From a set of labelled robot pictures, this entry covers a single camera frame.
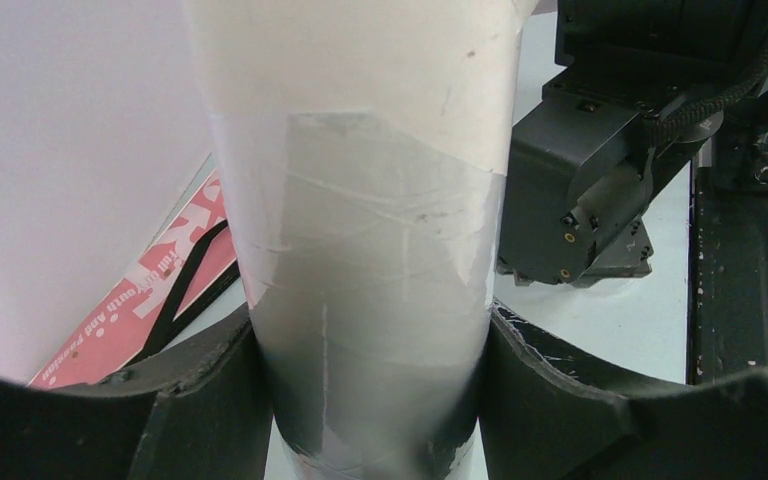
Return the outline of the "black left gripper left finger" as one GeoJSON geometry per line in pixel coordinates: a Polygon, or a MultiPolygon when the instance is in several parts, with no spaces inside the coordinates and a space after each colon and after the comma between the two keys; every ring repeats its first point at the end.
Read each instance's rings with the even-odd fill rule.
{"type": "Polygon", "coordinates": [[[240,307],[94,384],[0,379],[0,479],[261,479],[271,425],[240,307]]]}

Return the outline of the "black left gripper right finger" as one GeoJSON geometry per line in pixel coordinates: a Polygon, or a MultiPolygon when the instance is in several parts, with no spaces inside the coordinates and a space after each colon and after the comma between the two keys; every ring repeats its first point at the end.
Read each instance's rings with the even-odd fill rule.
{"type": "Polygon", "coordinates": [[[768,479],[768,367],[701,386],[589,354],[494,303],[480,429],[492,479],[768,479]]]}

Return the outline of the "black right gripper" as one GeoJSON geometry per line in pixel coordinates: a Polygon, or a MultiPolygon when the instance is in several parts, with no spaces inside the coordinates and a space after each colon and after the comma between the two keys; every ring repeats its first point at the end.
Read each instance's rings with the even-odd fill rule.
{"type": "Polygon", "coordinates": [[[544,87],[512,130],[497,273],[576,287],[651,273],[642,216],[708,140],[709,122],[648,158],[647,117],[641,104],[544,87]]]}

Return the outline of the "white shuttlecock tube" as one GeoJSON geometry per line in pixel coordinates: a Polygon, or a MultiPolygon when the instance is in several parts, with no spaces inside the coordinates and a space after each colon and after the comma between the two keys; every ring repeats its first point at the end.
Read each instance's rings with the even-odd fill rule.
{"type": "Polygon", "coordinates": [[[465,479],[531,1],[186,1],[301,479],[465,479]]]}

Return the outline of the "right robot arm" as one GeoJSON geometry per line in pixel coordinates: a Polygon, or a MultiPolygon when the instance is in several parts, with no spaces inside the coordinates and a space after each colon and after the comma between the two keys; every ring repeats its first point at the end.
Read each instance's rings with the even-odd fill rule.
{"type": "Polygon", "coordinates": [[[562,1],[557,76],[513,127],[497,270],[640,276],[652,201],[725,128],[768,139],[768,1],[562,1]]]}

